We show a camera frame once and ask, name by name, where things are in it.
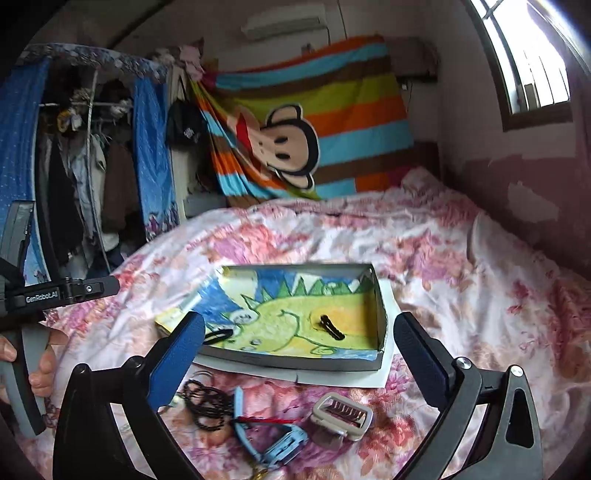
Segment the beige hair comb clip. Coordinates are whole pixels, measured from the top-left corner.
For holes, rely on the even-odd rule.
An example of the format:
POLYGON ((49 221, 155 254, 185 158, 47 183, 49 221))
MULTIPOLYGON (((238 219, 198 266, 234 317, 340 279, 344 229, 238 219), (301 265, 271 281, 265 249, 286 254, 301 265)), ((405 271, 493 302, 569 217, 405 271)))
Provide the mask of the beige hair comb clip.
POLYGON ((312 407, 310 421, 315 425, 311 440, 329 450, 339 450, 345 442, 363 439, 373 424, 374 412, 367 405, 329 392, 312 407))

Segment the red cord gold pendant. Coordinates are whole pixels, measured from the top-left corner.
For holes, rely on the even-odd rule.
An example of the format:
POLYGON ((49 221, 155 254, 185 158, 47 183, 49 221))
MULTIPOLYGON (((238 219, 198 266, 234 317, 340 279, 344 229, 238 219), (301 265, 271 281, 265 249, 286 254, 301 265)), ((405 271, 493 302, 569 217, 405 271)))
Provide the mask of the red cord gold pendant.
POLYGON ((284 420, 274 421, 273 419, 238 416, 232 420, 232 426, 235 429, 236 437, 242 443, 242 446, 245 447, 250 457, 256 461, 257 465, 269 471, 277 470, 287 465, 291 459, 297 456, 304 444, 308 442, 308 435, 304 430, 293 422, 284 420), (283 433, 276 442, 263 451, 257 450, 252 445, 246 433, 249 427, 259 425, 273 427, 283 433))

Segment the blue kids smartwatch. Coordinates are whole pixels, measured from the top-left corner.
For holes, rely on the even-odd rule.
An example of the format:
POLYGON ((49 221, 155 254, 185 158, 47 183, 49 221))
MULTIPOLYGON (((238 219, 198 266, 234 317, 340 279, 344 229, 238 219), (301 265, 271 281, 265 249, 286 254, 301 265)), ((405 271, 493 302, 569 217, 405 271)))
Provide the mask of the blue kids smartwatch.
MULTIPOLYGON (((243 390, 240 387, 236 387, 235 391, 233 391, 231 424, 232 420, 238 416, 247 417, 245 415, 245 393, 243 393, 243 390)), ((276 442, 276 440, 283 435, 280 430, 273 427, 265 427, 263 425, 249 427, 249 429, 246 430, 246 433, 247 436, 249 436, 252 445, 259 451, 266 450, 267 447, 276 442)))

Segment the black hair clip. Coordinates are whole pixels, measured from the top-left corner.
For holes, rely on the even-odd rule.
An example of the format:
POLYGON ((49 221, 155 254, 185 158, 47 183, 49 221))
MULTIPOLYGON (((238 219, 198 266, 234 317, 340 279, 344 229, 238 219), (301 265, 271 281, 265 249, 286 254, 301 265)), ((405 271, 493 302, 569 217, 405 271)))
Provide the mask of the black hair clip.
POLYGON ((329 319, 328 315, 322 315, 318 323, 322 329, 324 329, 325 332, 327 332, 329 336, 334 338, 336 341, 342 341, 346 338, 346 335, 335 327, 335 324, 332 323, 332 320, 329 319))

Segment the white paper sheet under tray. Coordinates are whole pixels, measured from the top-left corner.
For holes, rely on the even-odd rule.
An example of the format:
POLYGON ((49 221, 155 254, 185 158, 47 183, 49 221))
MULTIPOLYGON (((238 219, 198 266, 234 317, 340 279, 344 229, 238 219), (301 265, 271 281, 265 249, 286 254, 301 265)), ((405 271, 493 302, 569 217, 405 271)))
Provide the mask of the white paper sheet under tray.
POLYGON ((379 280, 379 293, 379 303, 382 305, 382 313, 385 317, 386 336, 384 348, 380 351, 381 357, 374 362, 362 364, 360 361, 355 362, 349 358, 332 358, 322 363, 318 359, 310 359, 311 366, 328 366, 329 369, 273 368, 208 356, 204 353, 204 347, 195 356, 194 362, 197 365, 228 373, 267 377, 298 384, 346 388, 384 388, 394 355, 399 353, 398 347, 394 344, 394 320, 401 313, 401 308, 394 299, 389 280, 379 280))

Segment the floral pink bedsheet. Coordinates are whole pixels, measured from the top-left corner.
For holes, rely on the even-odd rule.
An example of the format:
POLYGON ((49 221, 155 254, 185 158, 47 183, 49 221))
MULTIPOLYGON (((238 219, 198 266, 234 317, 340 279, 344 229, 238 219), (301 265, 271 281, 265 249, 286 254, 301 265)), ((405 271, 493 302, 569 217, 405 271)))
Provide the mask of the floral pink bedsheet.
MULTIPOLYGON (((401 310, 454 356, 480 368, 521 365, 535 399, 544 479, 552 478, 590 427, 590 281, 559 267, 508 233, 468 197, 424 170, 400 188, 325 202, 277 200, 207 212, 161 235, 116 271, 118 295, 50 313, 69 336, 48 405, 48 428, 17 442, 51 479, 57 415, 72 368, 120 366, 157 340, 154 318, 174 308, 214 270, 229 264, 372 263, 401 310)), ((252 415, 307 415, 328 388, 212 372, 228 391, 245 390, 252 415)), ((338 452, 314 443, 265 479, 393 479, 434 420, 400 357, 384 389, 345 394, 369 403, 376 420, 359 443, 338 452)), ((206 433, 183 405, 163 419, 206 479, 252 478, 254 463, 231 428, 206 433)))

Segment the hanging clothes in wardrobe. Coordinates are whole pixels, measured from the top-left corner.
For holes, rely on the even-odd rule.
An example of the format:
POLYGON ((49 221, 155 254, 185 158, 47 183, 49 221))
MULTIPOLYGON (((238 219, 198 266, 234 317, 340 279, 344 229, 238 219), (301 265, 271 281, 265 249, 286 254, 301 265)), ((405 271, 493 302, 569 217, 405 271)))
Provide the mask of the hanging clothes in wardrobe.
POLYGON ((112 273, 143 243, 131 152, 132 99, 119 79, 40 107, 36 195, 42 246, 61 277, 112 273))

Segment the blue dotted wardrobe curtain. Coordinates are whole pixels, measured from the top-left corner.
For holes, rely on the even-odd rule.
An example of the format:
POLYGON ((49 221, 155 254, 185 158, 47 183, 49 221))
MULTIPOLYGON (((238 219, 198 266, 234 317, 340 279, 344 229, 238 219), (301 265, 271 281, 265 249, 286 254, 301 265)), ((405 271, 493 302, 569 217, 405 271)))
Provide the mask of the blue dotted wardrobe curtain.
POLYGON ((114 79, 129 88, 142 245, 177 226, 178 208, 165 138, 167 76, 165 66, 140 57, 99 47, 49 43, 28 46, 2 79, 1 206, 8 209, 17 200, 35 203, 24 263, 28 283, 64 278, 51 271, 44 254, 36 195, 40 107, 52 93, 64 99, 68 90, 93 89, 114 79))

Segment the black cap hanging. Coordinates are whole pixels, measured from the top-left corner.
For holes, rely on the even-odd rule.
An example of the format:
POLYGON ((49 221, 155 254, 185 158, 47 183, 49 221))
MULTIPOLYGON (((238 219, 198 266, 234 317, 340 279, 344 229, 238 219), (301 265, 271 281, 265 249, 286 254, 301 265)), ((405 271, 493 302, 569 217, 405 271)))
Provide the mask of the black cap hanging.
POLYGON ((170 147, 192 147, 207 132, 206 122, 197 105, 190 100, 176 99, 166 120, 166 143, 170 147))

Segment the striped monkey blanket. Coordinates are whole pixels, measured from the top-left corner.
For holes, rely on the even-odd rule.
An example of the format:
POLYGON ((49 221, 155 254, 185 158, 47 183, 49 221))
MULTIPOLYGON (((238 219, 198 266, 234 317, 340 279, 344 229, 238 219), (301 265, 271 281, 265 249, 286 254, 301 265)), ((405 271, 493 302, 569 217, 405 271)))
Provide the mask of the striped monkey blanket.
POLYGON ((222 194, 235 203, 385 190, 415 141, 388 44, 358 36, 191 85, 222 194))

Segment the white air conditioner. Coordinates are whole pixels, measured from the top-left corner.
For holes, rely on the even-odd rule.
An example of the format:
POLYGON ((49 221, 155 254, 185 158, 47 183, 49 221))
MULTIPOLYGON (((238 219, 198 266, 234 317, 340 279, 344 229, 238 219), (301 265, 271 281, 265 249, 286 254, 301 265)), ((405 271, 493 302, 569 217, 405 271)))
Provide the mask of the white air conditioner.
POLYGON ((242 34, 250 41, 290 35, 307 31, 322 30, 327 27, 318 16, 301 18, 263 18, 252 19, 242 26, 242 34))

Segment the barred window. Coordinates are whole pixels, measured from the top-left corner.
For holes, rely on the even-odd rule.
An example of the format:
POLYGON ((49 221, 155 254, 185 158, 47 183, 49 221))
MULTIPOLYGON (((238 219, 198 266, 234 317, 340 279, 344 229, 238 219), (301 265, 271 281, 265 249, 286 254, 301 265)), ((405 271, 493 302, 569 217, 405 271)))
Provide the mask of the barred window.
POLYGON ((563 57, 536 23, 530 1, 464 3, 482 43, 504 131, 572 121, 563 57))

